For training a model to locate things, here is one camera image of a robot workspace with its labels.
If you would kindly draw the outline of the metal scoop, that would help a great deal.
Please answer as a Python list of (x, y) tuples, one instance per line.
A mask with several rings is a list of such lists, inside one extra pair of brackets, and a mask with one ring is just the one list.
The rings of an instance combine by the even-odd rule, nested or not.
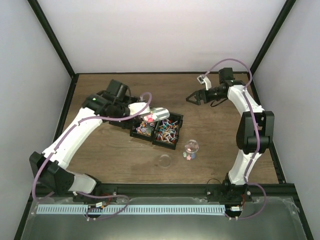
[(166, 120), (170, 117), (170, 112), (163, 107), (151, 108), (150, 112), (140, 115), (141, 119), (147, 123)]

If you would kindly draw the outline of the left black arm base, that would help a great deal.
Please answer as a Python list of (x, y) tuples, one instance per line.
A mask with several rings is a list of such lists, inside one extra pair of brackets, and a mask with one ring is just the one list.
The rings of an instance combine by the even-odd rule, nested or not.
[[(104, 184), (97, 184), (90, 195), (105, 197), (105, 196), (112, 196), (115, 192), (114, 188), (106, 187)], [(75, 203), (84, 203), (84, 204), (95, 204), (98, 202), (115, 202), (116, 198), (92, 198), (82, 194), (74, 195), (72, 198), (73, 202)]]

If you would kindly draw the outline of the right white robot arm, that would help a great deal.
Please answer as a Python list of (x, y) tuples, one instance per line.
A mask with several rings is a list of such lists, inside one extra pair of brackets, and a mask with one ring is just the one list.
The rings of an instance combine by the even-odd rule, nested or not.
[(198, 82), (205, 88), (189, 95), (186, 101), (199, 106), (201, 103), (212, 104), (219, 100), (229, 100), (241, 116), (236, 133), (238, 154), (227, 174), (230, 184), (222, 188), (223, 198), (232, 202), (240, 196), (238, 186), (248, 182), (254, 164), (273, 143), (275, 115), (253, 99), (246, 84), (234, 78), (231, 67), (220, 69), (218, 76), (219, 85), (216, 87), (212, 87), (206, 75), (198, 76)]

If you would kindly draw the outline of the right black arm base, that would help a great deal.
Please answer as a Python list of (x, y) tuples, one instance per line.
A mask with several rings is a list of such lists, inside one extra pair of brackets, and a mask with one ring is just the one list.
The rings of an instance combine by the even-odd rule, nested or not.
[(236, 203), (242, 205), (251, 202), (251, 194), (248, 194), (248, 185), (235, 185), (228, 178), (220, 181), (211, 178), (207, 181), (204, 193), (211, 202)]

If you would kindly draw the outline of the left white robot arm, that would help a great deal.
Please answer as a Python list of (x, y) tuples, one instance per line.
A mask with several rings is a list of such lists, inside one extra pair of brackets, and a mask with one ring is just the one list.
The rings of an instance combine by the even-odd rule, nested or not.
[(67, 192), (83, 192), (91, 202), (97, 202), (102, 189), (97, 180), (87, 174), (68, 170), (70, 162), (87, 137), (102, 123), (128, 120), (129, 104), (135, 102), (130, 88), (117, 80), (111, 80), (105, 90), (89, 95), (64, 132), (41, 153), (29, 157), (34, 175), (32, 193), (38, 183), (57, 195)]

